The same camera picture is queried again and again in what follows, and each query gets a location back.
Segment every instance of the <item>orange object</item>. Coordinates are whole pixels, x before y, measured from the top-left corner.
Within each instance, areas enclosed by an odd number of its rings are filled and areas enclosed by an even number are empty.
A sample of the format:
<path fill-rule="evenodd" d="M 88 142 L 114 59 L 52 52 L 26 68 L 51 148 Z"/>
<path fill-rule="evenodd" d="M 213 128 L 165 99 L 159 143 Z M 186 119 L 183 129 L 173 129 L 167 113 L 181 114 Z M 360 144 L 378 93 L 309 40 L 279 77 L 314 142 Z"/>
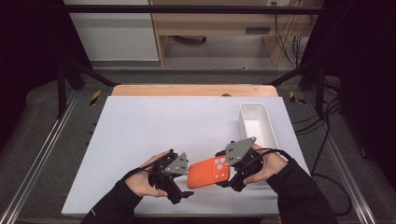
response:
<path fill-rule="evenodd" d="M 197 189 L 228 180 L 230 178 L 230 167 L 226 165 L 225 161 L 224 155 L 190 165 L 187 187 Z"/>

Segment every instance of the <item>black sleeve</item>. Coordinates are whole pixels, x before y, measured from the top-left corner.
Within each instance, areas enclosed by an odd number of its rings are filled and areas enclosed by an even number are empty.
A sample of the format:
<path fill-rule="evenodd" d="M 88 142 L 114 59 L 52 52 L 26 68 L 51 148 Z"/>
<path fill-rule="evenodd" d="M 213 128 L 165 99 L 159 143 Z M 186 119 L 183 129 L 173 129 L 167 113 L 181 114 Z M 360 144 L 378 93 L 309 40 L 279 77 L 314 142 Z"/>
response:
<path fill-rule="evenodd" d="M 329 202 L 295 160 L 268 178 L 267 183 L 278 195 L 277 206 L 283 224 L 337 223 Z"/>
<path fill-rule="evenodd" d="M 134 218 L 134 209 L 142 197 L 134 194 L 125 181 L 120 180 L 114 188 L 106 194 L 84 217 L 81 224 L 120 223 L 131 224 Z"/>

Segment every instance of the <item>white plastic container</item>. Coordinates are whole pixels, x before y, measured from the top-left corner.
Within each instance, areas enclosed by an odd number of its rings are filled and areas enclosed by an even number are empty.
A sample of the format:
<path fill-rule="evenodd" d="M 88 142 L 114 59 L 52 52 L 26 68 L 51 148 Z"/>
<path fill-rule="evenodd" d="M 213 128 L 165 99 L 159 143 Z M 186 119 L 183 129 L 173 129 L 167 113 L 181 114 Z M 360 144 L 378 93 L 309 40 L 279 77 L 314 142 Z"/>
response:
<path fill-rule="evenodd" d="M 242 139 L 256 137 L 261 147 L 278 149 L 276 138 L 265 105 L 247 103 L 240 106 L 239 132 Z"/>

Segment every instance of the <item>black horizontal bar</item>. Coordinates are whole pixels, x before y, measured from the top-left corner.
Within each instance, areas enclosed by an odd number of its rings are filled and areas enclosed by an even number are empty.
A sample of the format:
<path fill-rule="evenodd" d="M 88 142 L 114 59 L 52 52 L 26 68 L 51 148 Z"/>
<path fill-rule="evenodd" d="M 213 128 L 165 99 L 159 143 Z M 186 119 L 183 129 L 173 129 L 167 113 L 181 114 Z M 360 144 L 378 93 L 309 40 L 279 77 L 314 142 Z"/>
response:
<path fill-rule="evenodd" d="M 284 14 L 323 15 L 335 9 L 323 7 L 234 7 L 234 6 L 116 6 L 116 5 L 42 5 L 70 13 L 199 13 L 199 14 Z"/>

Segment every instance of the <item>white tabletop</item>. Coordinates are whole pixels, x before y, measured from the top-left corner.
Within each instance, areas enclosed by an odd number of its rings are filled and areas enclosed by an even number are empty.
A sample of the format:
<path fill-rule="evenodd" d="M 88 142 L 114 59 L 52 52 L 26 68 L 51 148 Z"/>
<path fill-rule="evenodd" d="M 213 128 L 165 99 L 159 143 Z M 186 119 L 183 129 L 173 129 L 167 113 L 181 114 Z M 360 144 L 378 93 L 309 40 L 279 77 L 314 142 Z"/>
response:
<path fill-rule="evenodd" d="M 109 96 L 92 140 L 68 194 L 63 215 L 85 216 L 128 171 L 152 155 L 174 149 L 186 152 L 189 164 L 213 157 L 231 141 L 241 140 L 239 106 L 266 106 L 280 149 L 308 172 L 286 107 L 280 97 Z M 187 177 L 175 179 L 187 189 Z M 277 196 L 265 182 L 241 192 L 220 186 L 194 189 L 172 204 L 145 197 L 137 217 L 255 217 L 278 214 Z"/>

